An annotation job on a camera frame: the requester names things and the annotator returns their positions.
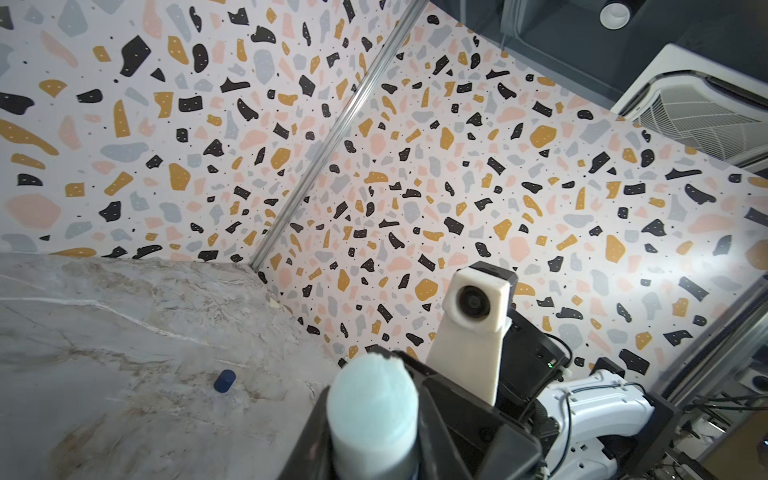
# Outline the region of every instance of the gray marble surface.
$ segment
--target gray marble surface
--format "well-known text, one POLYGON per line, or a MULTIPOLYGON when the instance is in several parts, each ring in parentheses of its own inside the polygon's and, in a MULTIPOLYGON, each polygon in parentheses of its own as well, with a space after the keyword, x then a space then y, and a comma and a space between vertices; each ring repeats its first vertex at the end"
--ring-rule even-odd
POLYGON ((0 254, 2 477, 275 478, 338 367, 270 295, 247 266, 0 254))

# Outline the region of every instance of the camera lens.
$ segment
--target camera lens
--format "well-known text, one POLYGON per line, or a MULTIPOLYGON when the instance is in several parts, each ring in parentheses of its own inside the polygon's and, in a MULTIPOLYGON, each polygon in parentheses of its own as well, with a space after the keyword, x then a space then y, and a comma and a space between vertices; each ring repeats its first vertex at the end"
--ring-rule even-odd
POLYGON ((485 292, 476 286, 465 286, 458 295, 458 306, 471 318, 480 318, 491 312, 491 301, 485 292))

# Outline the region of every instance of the air conditioner vent grille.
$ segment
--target air conditioner vent grille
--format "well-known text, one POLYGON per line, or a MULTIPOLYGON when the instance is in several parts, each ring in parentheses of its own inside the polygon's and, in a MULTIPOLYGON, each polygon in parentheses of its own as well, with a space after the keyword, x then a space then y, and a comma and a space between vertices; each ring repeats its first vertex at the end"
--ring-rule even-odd
POLYGON ((636 120, 724 161, 760 146, 768 148, 768 123, 730 111, 689 85, 661 88, 636 120))

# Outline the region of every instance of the navy blue cylinder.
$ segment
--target navy blue cylinder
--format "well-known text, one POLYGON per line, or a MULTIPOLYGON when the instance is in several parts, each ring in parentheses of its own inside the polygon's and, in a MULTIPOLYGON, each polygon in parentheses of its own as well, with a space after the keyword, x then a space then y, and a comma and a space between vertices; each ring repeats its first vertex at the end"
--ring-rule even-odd
POLYGON ((232 370, 222 370, 219 378, 214 382, 214 389, 220 393, 227 393, 232 384, 235 383, 235 378, 237 376, 232 370))

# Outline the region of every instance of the terrazzo wallpaper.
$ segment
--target terrazzo wallpaper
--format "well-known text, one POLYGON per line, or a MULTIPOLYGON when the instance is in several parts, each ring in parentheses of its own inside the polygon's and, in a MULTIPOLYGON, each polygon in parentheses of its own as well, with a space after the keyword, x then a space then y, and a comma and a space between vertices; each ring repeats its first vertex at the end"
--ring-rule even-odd
POLYGON ((247 259, 405 6, 0 6, 0 249, 247 259))
POLYGON ((768 181, 616 118, 430 5, 316 181, 267 287, 339 362, 425 359, 452 274, 650 386, 768 269, 768 181))

